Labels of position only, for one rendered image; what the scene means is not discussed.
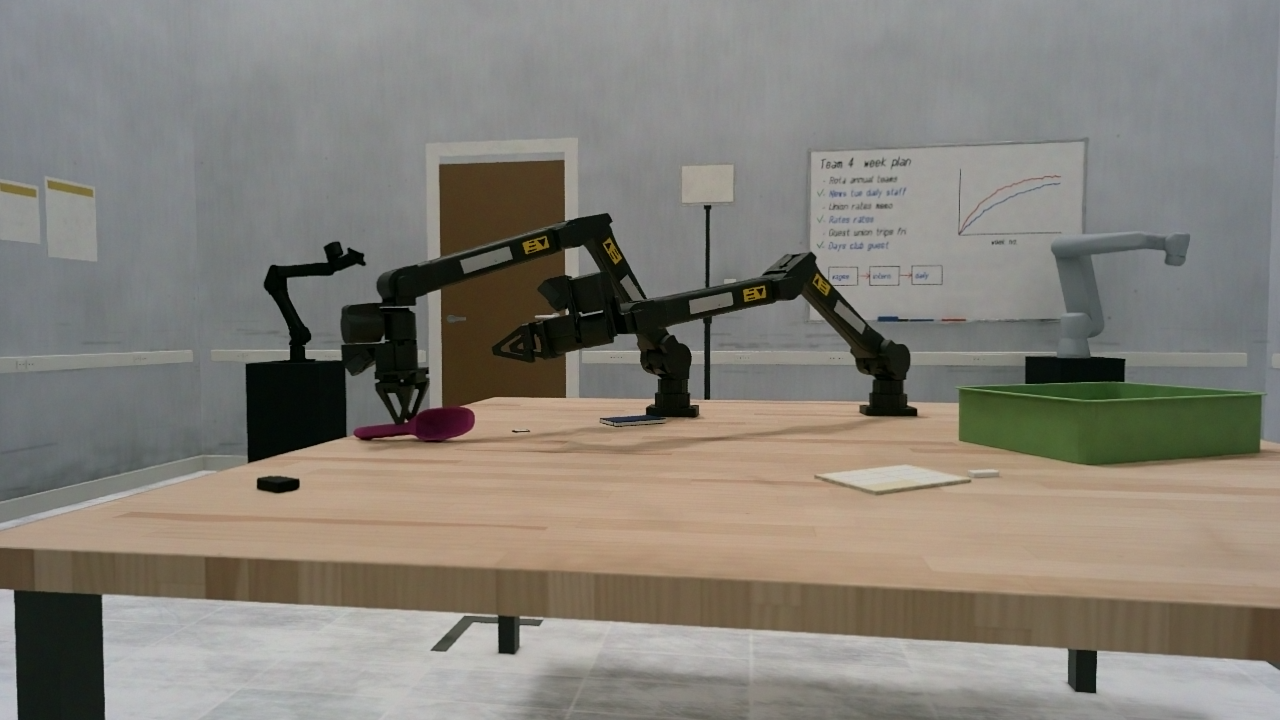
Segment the green rectangular tray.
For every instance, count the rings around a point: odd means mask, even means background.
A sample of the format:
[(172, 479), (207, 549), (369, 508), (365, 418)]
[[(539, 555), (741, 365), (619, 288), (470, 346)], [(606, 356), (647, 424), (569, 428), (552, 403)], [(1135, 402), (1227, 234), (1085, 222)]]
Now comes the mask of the green rectangular tray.
[(1082, 465), (1258, 454), (1267, 395), (1125, 382), (955, 389), (959, 441)]

